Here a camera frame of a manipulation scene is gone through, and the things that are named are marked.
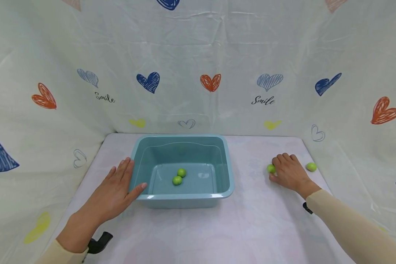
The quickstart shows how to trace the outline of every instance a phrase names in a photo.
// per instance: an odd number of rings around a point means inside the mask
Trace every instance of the finger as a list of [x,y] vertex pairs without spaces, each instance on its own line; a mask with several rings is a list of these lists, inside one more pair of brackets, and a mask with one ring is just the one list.
[[116,171],[116,167],[113,166],[113,167],[110,169],[109,174],[107,174],[107,176],[106,176],[106,178],[105,178],[104,180],[108,180],[109,178],[111,178],[111,176],[114,175],[115,171]]
[[277,157],[274,157],[271,161],[271,164],[273,164],[277,168],[278,166],[280,166],[280,161]]
[[289,154],[283,153],[282,156],[285,158],[286,161],[292,161],[292,159],[290,158]]
[[126,195],[125,200],[126,200],[126,206],[129,206],[138,196],[145,190],[147,184],[146,183],[141,183],[140,185],[137,185],[128,195]]
[[286,162],[286,159],[285,159],[285,158],[284,158],[284,156],[283,156],[283,155],[281,155],[281,154],[277,155],[277,158],[279,159],[279,161],[280,161],[280,164],[282,164],[282,163]]
[[127,162],[125,159],[122,160],[117,167],[114,177],[116,177],[118,180],[121,180],[121,178],[123,177],[123,173],[125,173],[126,167],[128,167],[128,163],[129,162]]
[[126,186],[126,189],[129,189],[134,165],[134,161],[130,160],[128,166],[126,167],[125,173],[123,174],[123,178],[121,178],[121,182],[124,186]]
[[268,176],[268,179],[270,181],[272,181],[273,183],[279,184],[279,182],[280,182],[280,179],[276,175],[274,175],[273,173],[270,173],[270,175]]
[[292,159],[292,161],[299,162],[298,158],[294,154],[290,155],[290,158]]

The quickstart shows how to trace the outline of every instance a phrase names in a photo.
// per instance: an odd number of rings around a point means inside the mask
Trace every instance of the plastic tub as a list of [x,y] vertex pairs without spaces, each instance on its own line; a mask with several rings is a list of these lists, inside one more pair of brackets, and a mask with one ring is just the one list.
[[[148,186],[137,198],[148,208],[208,208],[234,190],[226,140],[219,135],[146,135],[137,140],[131,191]],[[186,170],[182,183],[172,179]]]

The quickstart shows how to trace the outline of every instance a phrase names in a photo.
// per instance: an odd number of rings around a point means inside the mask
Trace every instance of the white table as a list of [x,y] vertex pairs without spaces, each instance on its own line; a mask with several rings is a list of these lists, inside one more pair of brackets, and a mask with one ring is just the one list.
[[[130,156],[140,134],[110,134],[54,231],[64,228],[101,183],[112,166]],[[117,218],[101,225],[114,238],[106,249],[89,254],[86,264],[285,263],[347,264],[353,261],[340,248],[324,223],[303,209],[295,192],[270,183],[265,168],[279,153],[312,162],[296,137],[226,136],[235,190],[215,208],[148,209],[134,203]],[[329,188],[317,170],[309,176]]]

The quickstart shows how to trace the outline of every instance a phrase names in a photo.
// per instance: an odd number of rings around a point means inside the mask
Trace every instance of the beige sleeve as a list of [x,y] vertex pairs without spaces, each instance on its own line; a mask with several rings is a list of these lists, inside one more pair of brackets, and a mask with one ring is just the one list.
[[87,252],[88,248],[83,253],[71,253],[54,240],[35,264],[81,264]]
[[356,264],[396,264],[396,242],[328,192],[311,194],[307,206],[323,220]]

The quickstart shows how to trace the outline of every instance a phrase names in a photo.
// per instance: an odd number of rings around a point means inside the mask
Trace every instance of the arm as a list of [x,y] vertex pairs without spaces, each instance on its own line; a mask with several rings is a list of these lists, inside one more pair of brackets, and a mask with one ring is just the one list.
[[146,183],[128,193],[134,162],[126,158],[93,192],[87,202],[68,220],[65,228],[36,264],[80,264],[97,228],[122,213],[146,188]]
[[396,264],[396,242],[310,180],[295,155],[284,153],[272,162],[277,176],[271,173],[270,180],[303,197],[357,264]]
[[396,264],[396,242],[328,192],[320,190],[311,194],[307,206],[323,220],[356,263]]

